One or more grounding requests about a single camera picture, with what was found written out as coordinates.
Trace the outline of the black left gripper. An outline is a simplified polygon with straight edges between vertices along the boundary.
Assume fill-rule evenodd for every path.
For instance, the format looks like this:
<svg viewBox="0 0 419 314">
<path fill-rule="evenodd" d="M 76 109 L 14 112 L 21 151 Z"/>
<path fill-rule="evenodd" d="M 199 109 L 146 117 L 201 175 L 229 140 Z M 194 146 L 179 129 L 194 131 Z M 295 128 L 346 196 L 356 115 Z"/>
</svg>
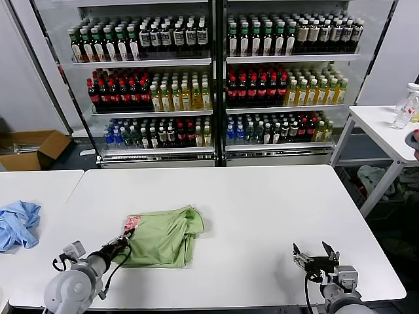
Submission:
<svg viewBox="0 0 419 314">
<path fill-rule="evenodd" d="M 134 229 L 125 230 L 123 238 L 115 238 L 105 244 L 100 250 L 99 255 L 106 261 L 111 262 L 117 255 L 124 252 L 125 248 L 130 245 L 130 238 L 134 233 Z"/>
</svg>

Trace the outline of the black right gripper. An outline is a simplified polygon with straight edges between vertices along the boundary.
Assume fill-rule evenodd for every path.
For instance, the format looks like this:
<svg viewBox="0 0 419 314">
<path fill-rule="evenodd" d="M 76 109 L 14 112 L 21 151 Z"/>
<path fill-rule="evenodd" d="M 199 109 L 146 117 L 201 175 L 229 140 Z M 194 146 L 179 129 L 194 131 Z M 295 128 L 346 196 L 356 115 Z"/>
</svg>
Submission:
<svg viewBox="0 0 419 314">
<path fill-rule="evenodd" d="M 304 265 L 304 270 L 309 278 L 320 278 L 321 272 L 333 273 L 339 265 L 340 252 L 335 251 L 332 246 L 322 242 L 327 256 L 309 257 L 302 253 L 296 243 L 293 243 L 293 260 L 298 265 Z"/>
</svg>

